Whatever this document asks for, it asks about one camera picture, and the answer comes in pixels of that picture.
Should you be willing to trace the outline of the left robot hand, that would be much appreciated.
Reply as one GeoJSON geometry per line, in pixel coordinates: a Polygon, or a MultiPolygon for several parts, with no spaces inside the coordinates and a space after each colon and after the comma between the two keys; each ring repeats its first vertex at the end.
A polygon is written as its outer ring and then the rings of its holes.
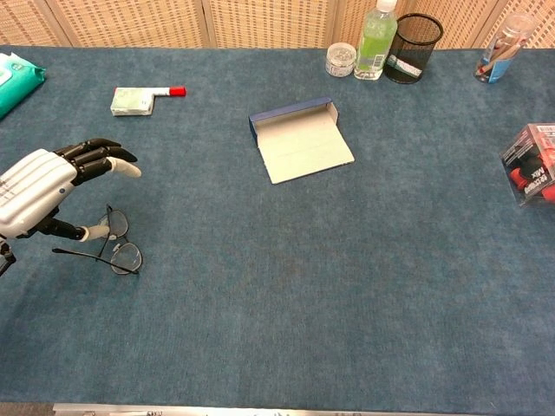
{"type": "Polygon", "coordinates": [[[78,185],[106,172],[138,178],[136,161],[119,143],[103,138],[28,154],[1,175],[1,241],[37,231],[78,241],[105,237],[106,225],[75,227],[56,219],[58,206],[78,185]]]}

